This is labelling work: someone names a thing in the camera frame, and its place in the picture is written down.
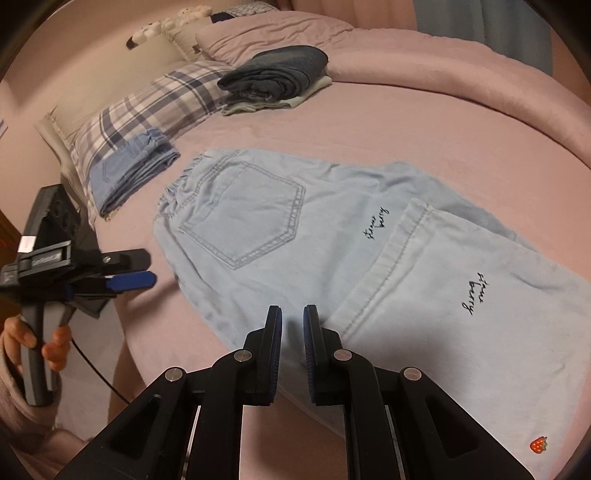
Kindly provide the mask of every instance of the stuffed toy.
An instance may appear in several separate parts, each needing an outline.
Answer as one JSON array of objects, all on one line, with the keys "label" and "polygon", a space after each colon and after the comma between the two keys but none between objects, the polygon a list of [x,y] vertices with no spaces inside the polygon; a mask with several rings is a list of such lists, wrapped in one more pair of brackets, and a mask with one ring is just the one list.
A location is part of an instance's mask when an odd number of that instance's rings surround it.
[{"label": "stuffed toy", "polygon": [[148,41],[149,38],[160,35],[162,32],[167,32],[189,22],[199,20],[200,18],[209,17],[212,14],[212,7],[208,5],[197,5],[196,7],[183,8],[174,17],[167,17],[158,22],[153,22],[143,26],[135,32],[126,45],[128,49],[132,49]]}]

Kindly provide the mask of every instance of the finger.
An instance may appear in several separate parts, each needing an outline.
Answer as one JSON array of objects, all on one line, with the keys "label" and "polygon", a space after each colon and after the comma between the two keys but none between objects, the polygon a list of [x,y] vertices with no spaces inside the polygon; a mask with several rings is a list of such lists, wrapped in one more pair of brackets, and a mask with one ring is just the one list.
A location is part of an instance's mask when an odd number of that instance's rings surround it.
[{"label": "finger", "polygon": [[12,336],[4,332],[4,351],[13,365],[18,367],[21,364],[21,344]]},{"label": "finger", "polygon": [[66,367],[66,360],[62,360],[61,362],[49,362],[49,368],[51,368],[54,372],[61,372]]},{"label": "finger", "polygon": [[53,332],[53,341],[55,345],[66,345],[72,341],[72,331],[70,327],[64,325],[63,327],[58,327]]},{"label": "finger", "polygon": [[70,352],[70,344],[56,345],[55,343],[47,343],[43,345],[41,354],[48,362],[61,362],[68,357]]},{"label": "finger", "polygon": [[29,327],[20,317],[10,317],[4,323],[4,332],[17,340],[27,348],[35,348],[37,337],[29,330]]}]

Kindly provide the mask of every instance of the light blue jeans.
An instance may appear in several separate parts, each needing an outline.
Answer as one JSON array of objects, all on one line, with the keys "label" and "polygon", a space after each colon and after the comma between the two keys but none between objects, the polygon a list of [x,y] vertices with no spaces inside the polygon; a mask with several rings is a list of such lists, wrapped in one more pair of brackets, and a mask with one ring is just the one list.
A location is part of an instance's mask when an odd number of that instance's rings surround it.
[{"label": "light blue jeans", "polygon": [[94,164],[89,178],[100,216],[105,217],[123,205],[179,156],[178,150],[158,128],[149,128]]},{"label": "light blue jeans", "polygon": [[[564,446],[589,372],[590,319],[587,281],[413,199],[324,326],[377,367],[419,367],[536,480],[553,480],[573,453]],[[536,452],[540,438],[547,450]]]},{"label": "light blue jeans", "polygon": [[279,387],[339,430],[339,409],[310,403],[302,312],[317,304],[326,320],[343,304],[412,199],[522,242],[408,164],[363,168],[256,149],[193,160],[164,192],[154,235],[183,293],[229,348],[263,327],[269,305],[281,306]]}]

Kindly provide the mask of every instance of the plaid pillow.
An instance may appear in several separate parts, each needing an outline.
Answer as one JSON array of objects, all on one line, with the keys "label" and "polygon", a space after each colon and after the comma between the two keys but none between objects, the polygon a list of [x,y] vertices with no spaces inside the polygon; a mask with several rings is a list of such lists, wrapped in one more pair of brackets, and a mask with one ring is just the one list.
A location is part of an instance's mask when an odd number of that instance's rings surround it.
[{"label": "plaid pillow", "polygon": [[88,199],[89,217],[96,217],[90,167],[148,128],[159,128],[172,141],[203,122],[222,107],[228,93],[217,81],[231,70],[219,61],[189,63],[108,106],[80,128],[70,153]]},{"label": "plaid pillow", "polygon": [[235,5],[234,7],[226,8],[224,11],[233,17],[247,17],[249,15],[263,14],[277,10],[276,7],[266,2],[253,2],[245,5]]}]

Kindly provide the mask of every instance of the red strawberry embroidery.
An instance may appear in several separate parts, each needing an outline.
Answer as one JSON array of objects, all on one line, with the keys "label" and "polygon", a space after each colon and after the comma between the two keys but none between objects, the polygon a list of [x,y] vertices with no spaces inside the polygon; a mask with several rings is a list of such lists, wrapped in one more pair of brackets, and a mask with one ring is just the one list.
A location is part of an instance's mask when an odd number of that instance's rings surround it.
[{"label": "red strawberry embroidery", "polygon": [[533,442],[530,443],[530,448],[534,453],[545,452],[546,447],[548,446],[548,443],[546,443],[547,439],[548,437],[540,437],[538,439],[535,439]]}]

